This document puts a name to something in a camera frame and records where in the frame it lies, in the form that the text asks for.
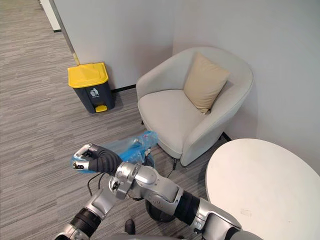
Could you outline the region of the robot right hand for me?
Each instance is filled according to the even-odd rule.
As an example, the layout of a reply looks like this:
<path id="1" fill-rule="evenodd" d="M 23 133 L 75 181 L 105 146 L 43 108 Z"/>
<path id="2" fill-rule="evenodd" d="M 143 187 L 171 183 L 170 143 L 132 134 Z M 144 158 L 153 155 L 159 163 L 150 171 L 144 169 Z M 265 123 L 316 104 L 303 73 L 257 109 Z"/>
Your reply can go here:
<path id="1" fill-rule="evenodd" d="M 114 176 L 123 160 L 112 150 L 88 143 L 71 158 L 73 169 L 84 173 L 105 173 Z"/>

